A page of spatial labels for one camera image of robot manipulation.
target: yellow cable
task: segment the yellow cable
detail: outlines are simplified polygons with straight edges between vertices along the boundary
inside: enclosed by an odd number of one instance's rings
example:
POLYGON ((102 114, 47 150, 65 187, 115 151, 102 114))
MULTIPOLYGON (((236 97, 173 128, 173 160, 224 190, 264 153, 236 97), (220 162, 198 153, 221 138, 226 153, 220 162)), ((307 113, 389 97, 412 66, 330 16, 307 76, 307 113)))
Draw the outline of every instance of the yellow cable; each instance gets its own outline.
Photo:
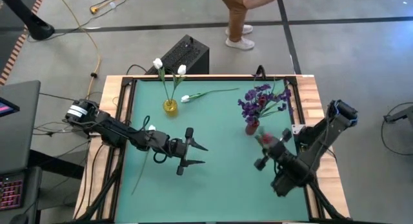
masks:
MULTIPOLYGON (((101 61, 102 61, 102 60, 101 60, 101 54, 99 53, 99 49, 98 49, 98 47, 97 47, 97 44, 96 44, 96 42, 93 40, 92 36, 91 36, 84 28, 82 28, 82 25, 80 24, 79 20, 77 20, 77 17, 76 17, 75 14, 73 13, 73 11, 72 11, 72 9, 69 7, 69 5, 66 3, 66 1, 65 1, 65 0, 62 0, 62 2, 63 2, 63 3, 66 5, 66 7, 69 9, 70 13, 72 13, 73 18, 75 19, 77 25, 79 26, 79 29, 81 29, 85 34, 88 35, 88 37, 89 37, 90 40, 93 42, 93 45, 94 45, 95 48, 96 48, 96 52, 97 52, 97 64, 96 64, 96 67, 95 67, 95 70, 93 71, 93 73, 97 74, 97 71, 99 70, 99 68, 100 68, 100 66, 101 66, 101 61)), ((90 90, 92 89, 93 80, 94 80, 94 77, 92 76, 92 79, 90 80, 90 83, 89 83, 88 94, 87 94, 86 98, 89 98, 90 90)))
POLYGON ((92 14, 95 14, 100 8, 106 6, 106 5, 108 5, 108 4, 110 4, 111 2, 114 2, 114 1, 116 1, 116 0, 108 0, 108 1, 106 1, 102 4, 100 4, 100 5, 90 7, 90 11, 91 11, 92 14))

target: khaki pants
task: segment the khaki pants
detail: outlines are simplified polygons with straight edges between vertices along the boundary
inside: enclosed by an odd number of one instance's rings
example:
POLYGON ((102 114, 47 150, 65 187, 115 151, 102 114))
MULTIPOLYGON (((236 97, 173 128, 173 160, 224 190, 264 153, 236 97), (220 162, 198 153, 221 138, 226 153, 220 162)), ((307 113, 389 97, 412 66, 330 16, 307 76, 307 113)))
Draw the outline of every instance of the khaki pants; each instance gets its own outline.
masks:
POLYGON ((229 39, 233 42, 241 40, 243 35, 243 26, 247 8, 243 4, 243 0, 222 0, 230 10, 229 39))

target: person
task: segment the person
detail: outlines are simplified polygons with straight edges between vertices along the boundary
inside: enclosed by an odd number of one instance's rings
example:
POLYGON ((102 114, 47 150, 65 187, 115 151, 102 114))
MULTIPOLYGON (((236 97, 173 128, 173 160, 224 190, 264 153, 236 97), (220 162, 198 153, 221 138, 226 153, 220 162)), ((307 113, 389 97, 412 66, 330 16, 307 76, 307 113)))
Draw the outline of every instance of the person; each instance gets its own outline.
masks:
POLYGON ((243 37, 252 32, 253 27, 244 25, 247 10, 258 8, 275 0, 222 0, 230 11, 229 26, 225 33, 228 38, 225 44, 241 50, 253 49, 255 43, 243 37))

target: gray floor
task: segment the gray floor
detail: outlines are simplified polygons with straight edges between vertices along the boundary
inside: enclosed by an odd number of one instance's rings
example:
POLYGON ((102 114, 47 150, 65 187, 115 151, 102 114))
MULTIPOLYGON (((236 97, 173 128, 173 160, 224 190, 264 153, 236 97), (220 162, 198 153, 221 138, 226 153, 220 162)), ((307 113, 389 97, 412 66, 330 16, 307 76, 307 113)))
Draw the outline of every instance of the gray floor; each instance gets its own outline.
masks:
MULTIPOLYGON (((66 0, 81 23, 91 18, 90 5, 101 0, 66 0)), ((413 0, 284 0, 289 20, 398 17, 413 15, 413 0)), ((44 0, 38 13, 57 29, 75 28, 76 22, 60 0, 44 0)), ((279 21, 277 3, 253 10, 249 21, 279 21)), ((128 0, 88 27, 146 26, 187 23, 220 23, 228 12, 220 0, 128 0)), ((359 110, 359 125, 346 131, 334 144, 339 171, 351 216, 356 220, 411 223, 413 213, 413 156, 398 156, 380 140, 382 116, 398 103, 413 101, 413 22, 293 25, 290 27, 303 74, 316 75, 321 100, 343 99, 359 110)), ((290 52, 282 26, 258 26, 249 36, 252 51, 224 45, 224 28, 98 32, 103 57, 93 91, 102 91, 105 76, 124 74, 131 64, 149 68, 185 34, 210 47, 211 74, 251 74, 258 65, 268 73, 293 74, 290 52)), ((51 41, 25 43, 8 83, 31 79, 42 82, 41 91, 79 99, 86 96, 89 73, 96 63, 93 45, 84 34, 68 34, 51 41)), ((95 101, 100 95, 92 96, 95 101)), ((70 101, 41 97, 36 124, 59 121, 70 101)), ((385 128, 389 146, 413 152, 412 128, 400 121, 385 128)), ((75 134, 36 136, 33 147, 58 155, 82 143, 75 134)), ((83 156, 79 149, 70 161, 83 156)), ((51 187, 60 179, 54 177, 51 187)), ((56 190, 74 193, 76 181, 56 190)), ((65 221, 69 207, 43 212, 41 223, 65 221)))

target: green table surface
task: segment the green table surface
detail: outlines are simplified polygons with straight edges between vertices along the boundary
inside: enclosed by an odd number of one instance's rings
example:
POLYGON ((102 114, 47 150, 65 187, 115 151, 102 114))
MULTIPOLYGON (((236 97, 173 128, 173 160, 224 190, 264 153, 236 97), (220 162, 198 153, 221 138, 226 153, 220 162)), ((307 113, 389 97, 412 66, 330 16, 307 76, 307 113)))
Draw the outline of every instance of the green table surface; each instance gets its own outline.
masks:
MULTIPOLYGON (((166 83, 172 91, 172 82, 166 83)), ((268 162, 261 172, 253 165, 262 158, 261 148, 254 137, 245 134, 246 123, 237 105, 237 100, 253 85, 253 81, 184 81, 174 96, 179 101, 179 114, 171 119, 162 108, 166 99, 162 82, 137 82, 134 128, 142 127, 146 115, 150 116, 147 128, 154 125, 171 137, 184 138, 186 128, 192 127, 194 139, 209 151, 191 147, 186 158, 206 163, 189 166, 182 176, 177 176, 177 158, 157 164, 152 159, 153 151, 141 152, 128 145, 116 223, 308 221, 303 189, 296 188, 287 197, 279 198, 270 187, 275 176, 273 162, 268 162), (239 90, 209 94, 190 103, 180 102, 183 95, 229 88, 239 90), (142 168, 141 179, 132 194, 142 168)), ((277 81, 274 91, 283 89, 283 81, 277 81)), ((275 136, 291 128, 287 110, 260 122, 266 132, 275 136)), ((287 143, 287 148, 296 152, 293 141, 287 143)))

